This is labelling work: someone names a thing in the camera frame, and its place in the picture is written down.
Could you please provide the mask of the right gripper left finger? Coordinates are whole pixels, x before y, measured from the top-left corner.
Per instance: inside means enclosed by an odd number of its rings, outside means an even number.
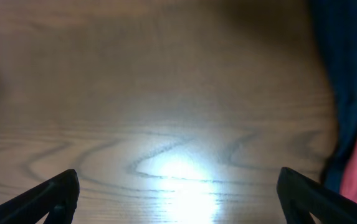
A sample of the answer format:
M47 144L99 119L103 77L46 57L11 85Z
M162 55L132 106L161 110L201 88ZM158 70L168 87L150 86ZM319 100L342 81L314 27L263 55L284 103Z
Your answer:
M1 224L71 224L80 193L77 173L68 169L0 205Z

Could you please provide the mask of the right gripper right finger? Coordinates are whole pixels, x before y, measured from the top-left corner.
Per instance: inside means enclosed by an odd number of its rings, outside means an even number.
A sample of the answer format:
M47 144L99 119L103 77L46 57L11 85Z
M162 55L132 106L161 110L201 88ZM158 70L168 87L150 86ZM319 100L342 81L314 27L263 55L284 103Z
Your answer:
M357 203L324 188L319 183L288 167L283 167L277 194L287 223L357 224Z

